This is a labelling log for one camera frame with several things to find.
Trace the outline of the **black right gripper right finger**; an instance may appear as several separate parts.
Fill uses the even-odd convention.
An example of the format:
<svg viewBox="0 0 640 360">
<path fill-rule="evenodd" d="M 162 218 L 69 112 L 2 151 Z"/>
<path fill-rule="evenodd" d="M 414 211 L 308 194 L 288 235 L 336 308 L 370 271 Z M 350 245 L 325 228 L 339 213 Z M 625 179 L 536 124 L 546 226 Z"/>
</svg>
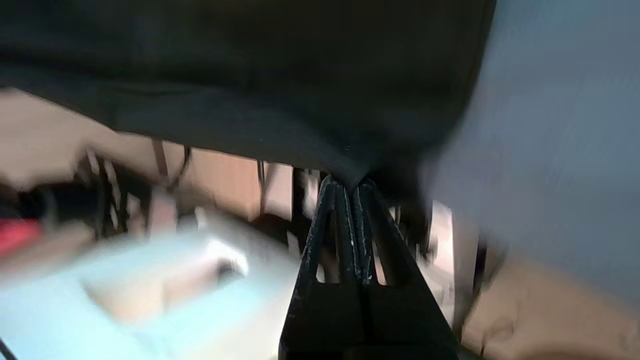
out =
<svg viewBox="0 0 640 360">
<path fill-rule="evenodd" d="M 354 360 L 456 360 L 458 341 L 377 185 L 351 197 L 364 339 Z"/>
</svg>

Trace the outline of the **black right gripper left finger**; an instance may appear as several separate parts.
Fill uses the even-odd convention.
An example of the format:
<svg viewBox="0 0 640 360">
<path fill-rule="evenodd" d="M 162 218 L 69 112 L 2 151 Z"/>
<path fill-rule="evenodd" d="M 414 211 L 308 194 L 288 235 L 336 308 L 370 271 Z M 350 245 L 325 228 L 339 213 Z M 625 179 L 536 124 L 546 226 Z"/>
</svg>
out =
<svg viewBox="0 0 640 360">
<path fill-rule="evenodd" d="M 321 183 L 315 215 L 279 337 L 281 360 L 346 360 L 365 344 L 373 280 L 371 230 L 365 219 L 370 180 L 348 187 Z"/>
</svg>

